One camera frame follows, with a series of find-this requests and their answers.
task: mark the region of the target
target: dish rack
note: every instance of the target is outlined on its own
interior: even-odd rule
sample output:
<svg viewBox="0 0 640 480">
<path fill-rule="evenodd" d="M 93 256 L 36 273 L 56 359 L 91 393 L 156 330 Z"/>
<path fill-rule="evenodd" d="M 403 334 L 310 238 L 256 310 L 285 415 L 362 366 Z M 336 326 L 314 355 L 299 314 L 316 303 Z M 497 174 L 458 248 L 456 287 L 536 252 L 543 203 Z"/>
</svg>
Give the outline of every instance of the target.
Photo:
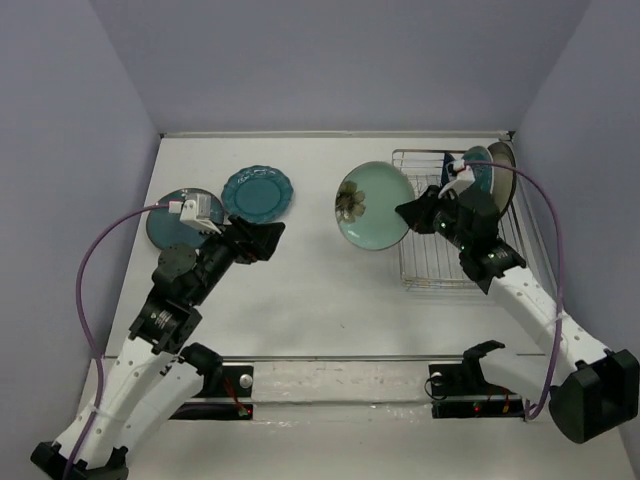
<svg viewBox="0 0 640 480">
<path fill-rule="evenodd" d="M 429 185 L 440 185 L 444 154 L 450 153 L 457 159 L 465 151 L 398 149 L 392 154 L 392 164 L 406 175 L 418 198 Z M 498 228 L 502 239 L 526 260 L 513 205 L 509 206 Z M 419 235 L 409 230 L 399 244 L 399 251 L 400 276 L 409 291 L 478 288 L 462 271 L 458 250 L 441 235 Z"/>
</svg>

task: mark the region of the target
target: flower design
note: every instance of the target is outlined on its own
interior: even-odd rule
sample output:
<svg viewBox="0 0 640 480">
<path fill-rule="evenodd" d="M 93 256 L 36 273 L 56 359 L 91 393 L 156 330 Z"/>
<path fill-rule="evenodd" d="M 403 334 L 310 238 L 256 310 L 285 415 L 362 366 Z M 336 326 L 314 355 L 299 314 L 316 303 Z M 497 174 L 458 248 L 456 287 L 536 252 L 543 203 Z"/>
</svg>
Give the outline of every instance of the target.
<svg viewBox="0 0 640 480">
<path fill-rule="evenodd" d="M 354 223 L 364 214 L 364 192 L 350 180 L 342 182 L 336 194 L 336 218 L 338 222 Z"/>
</svg>

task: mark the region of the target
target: black wire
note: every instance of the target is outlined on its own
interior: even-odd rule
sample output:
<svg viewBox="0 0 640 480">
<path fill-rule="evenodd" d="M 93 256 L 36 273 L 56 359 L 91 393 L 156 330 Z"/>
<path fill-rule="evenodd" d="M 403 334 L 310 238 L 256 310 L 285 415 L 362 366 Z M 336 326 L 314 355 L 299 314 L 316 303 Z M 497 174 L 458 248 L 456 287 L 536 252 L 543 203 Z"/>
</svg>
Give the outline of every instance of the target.
<svg viewBox="0 0 640 480">
<path fill-rule="evenodd" d="M 433 383 L 432 383 L 432 381 L 431 381 L 431 380 L 432 380 L 432 378 L 431 378 L 431 377 L 429 377 L 429 378 L 427 378 L 427 381 L 426 381 L 426 382 L 424 382 L 424 393 L 426 393 L 426 394 L 427 394 L 427 396 L 428 396 L 431 400 L 433 400 L 434 402 L 441 402 L 442 400 L 445 400 L 445 399 L 447 398 L 447 396 L 446 396 L 446 395 L 444 395 L 444 396 L 442 396 L 442 397 L 440 397 L 440 398 L 436 398 L 436 397 L 434 397 L 431 393 L 429 393 L 429 390 L 427 390 L 427 385 L 429 385 L 430 383 L 433 385 Z"/>
</svg>

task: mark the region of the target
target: light green plate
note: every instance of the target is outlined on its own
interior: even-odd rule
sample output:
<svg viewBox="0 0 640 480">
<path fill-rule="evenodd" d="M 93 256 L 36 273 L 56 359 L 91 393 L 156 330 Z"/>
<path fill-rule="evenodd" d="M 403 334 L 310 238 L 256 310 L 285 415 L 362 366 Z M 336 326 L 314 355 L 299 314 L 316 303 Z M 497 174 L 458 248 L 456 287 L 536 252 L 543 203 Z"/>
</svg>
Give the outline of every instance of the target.
<svg viewBox="0 0 640 480">
<path fill-rule="evenodd" d="M 409 180 L 397 168 L 385 162 L 362 164 L 344 178 L 336 194 L 338 226 L 358 247 L 389 248 L 409 231 L 395 208 L 414 199 Z"/>
</svg>

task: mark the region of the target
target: gray backdrop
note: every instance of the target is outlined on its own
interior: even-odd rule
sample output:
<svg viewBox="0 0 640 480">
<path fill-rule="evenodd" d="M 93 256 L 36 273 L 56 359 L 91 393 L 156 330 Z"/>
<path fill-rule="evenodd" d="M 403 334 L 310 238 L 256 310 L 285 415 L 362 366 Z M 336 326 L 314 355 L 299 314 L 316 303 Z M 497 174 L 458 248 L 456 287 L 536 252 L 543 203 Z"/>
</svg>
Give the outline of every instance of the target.
<svg viewBox="0 0 640 480">
<path fill-rule="evenodd" d="M 87 370 L 75 271 L 100 230 L 141 205 L 158 136 L 86 0 L 2 2 L 0 65 L 0 477 L 35 480 L 29 455 L 69 424 Z M 101 344 L 134 228 L 88 267 Z"/>
<path fill-rule="evenodd" d="M 514 129 L 585 0 L 92 0 L 162 132 Z"/>
<path fill-rule="evenodd" d="M 565 235 L 567 309 L 640 358 L 640 3 L 594 0 L 516 135 L 520 165 L 548 187 Z M 547 248 L 555 233 L 533 192 Z M 640 420 L 623 435 L 640 477 Z"/>
</svg>

